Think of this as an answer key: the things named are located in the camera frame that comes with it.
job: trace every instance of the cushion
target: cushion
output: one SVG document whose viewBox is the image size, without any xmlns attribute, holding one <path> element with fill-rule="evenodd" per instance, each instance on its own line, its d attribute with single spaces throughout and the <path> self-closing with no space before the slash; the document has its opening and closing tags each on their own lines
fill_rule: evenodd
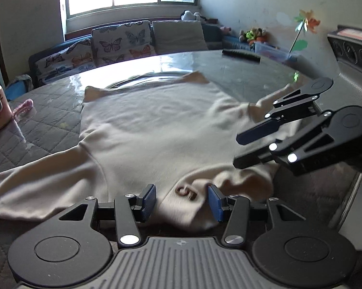
<svg viewBox="0 0 362 289">
<path fill-rule="evenodd" d="M 208 50 L 199 21 L 154 21 L 157 54 Z"/>
<path fill-rule="evenodd" d="M 74 43 L 66 49 L 35 63 L 39 82 L 49 84 L 58 79 L 95 68 L 90 39 Z"/>
<path fill-rule="evenodd" d="M 97 66 L 155 55 L 149 21 L 93 29 L 92 36 Z"/>
</svg>

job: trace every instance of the orange butterfly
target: orange butterfly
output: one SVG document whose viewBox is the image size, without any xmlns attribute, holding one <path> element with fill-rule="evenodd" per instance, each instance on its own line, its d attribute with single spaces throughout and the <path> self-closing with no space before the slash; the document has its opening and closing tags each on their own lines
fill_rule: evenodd
<svg viewBox="0 0 362 289">
<path fill-rule="evenodd" d="M 129 50 L 131 55 L 135 58 L 135 59 L 140 59 L 143 57 L 149 57 L 151 56 L 151 49 L 149 45 L 146 45 L 142 51 L 136 51 L 136 50 Z"/>
<path fill-rule="evenodd" d="M 73 68 L 78 67 L 79 65 L 82 64 L 83 61 L 87 61 L 87 62 L 92 62 L 93 61 L 93 57 L 92 57 L 90 52 L 87 52 L 84 57 L 82 57 L 82 55 L 81 55 L 81 57 L 74 57 L 71 60 L 72 67 Z"/>
</svg>

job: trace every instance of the butterfly print cushion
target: butterfly print cushion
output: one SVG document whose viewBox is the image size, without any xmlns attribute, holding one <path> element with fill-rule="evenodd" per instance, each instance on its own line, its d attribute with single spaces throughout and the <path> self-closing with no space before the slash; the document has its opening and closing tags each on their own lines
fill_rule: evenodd
<svg viewBox="0 0 362 289">
<path fill-rule="evenodd" d="M 97 66 L 155 55 L 149 21 L 97 28 L 92 36 Z"/>
<path fill-rule="evenodd" d="M 80 40 L 68 48 L 40 59 L 36 63 L 38 80 L 49 84 L 58 79 L 95 68 L 90 39 Z"/>
</svg>

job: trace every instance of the beige cushion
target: beige cushion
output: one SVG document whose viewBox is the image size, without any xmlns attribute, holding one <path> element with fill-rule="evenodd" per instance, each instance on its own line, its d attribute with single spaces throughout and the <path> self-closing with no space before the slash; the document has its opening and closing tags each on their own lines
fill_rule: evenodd
<svg viewBox="0 0 362 289">
<path fill-rule="evenodd" d="M 157 54 L 208 50 L 199 21 L 154 21 Z"/>
</svg>

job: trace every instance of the red and white label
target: red and white label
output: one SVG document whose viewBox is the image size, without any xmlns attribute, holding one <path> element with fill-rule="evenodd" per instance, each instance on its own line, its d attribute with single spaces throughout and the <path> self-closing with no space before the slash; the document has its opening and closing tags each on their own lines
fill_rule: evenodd
<svg viewBox="0 0 362 289">
<path fill-rule="evenodd" d="M 357 40 L 362 40 L 362 31 L 355 29 L 343 29 L 337 33 L 339 36 L 349 37 Z"/>
</svg>

